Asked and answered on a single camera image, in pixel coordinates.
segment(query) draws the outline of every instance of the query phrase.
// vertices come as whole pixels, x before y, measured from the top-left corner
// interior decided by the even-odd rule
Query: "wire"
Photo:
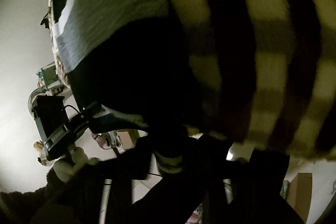
[[[73,108],[74,110],[76,110],[76,112],[79,114],[79,111],[78,111],[74,106],[72,106],[72,105],[66,105],[65,107],[66,107],[66,108],[67,108],[67,107],[71,107],[71,108]]]
[[[148,173],[149,175],[157,176],[157,177],[162,177],[161,175],[154,174],[154,173]]]

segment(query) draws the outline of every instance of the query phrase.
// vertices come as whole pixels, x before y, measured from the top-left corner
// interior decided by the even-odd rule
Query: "person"
[[[61,192],[66,183],[85,164],[94,165],[99,161],[97,158],[88,159],[81,147],[76,147],[74,153],[71,155],[71,159],[74,165],[71,165],[64,159],[56,161],[46,175],[46,186],[39,188],[34,192],[1,192],[0,223],[39,223],[39,219],[41,218],[41,216],[39,216],[39,211],[42,207],[48,206],[46,205],[47,201]],[[69,217],[69,214],[70,213],[67,210],[62,210],[61,215],[68,215]]]

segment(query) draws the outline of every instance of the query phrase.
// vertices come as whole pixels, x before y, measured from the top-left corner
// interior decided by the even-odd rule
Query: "gloved hand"
[[[81,147],[76,147],[75,152],[71,155],[71,159],[75,163],[73,166],[62,159],[54,163],[54,171],[57,177],[64,183],[67,183],[84,165],[96,165],[100,161],[98,158],[88,159]]]

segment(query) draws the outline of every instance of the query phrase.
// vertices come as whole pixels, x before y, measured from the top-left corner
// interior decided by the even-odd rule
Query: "cardboard box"
[[[120,137],[121,143],[123,144],[123,147],[127,150],[130,148],[133,148],[134,145],[132,143],[131,137],[128,133],[128,131],[125,132],[117,132],[117,134]]]
[[[312,192],[312,173],[298,173],[291,181],[287,202],[306,223]]]

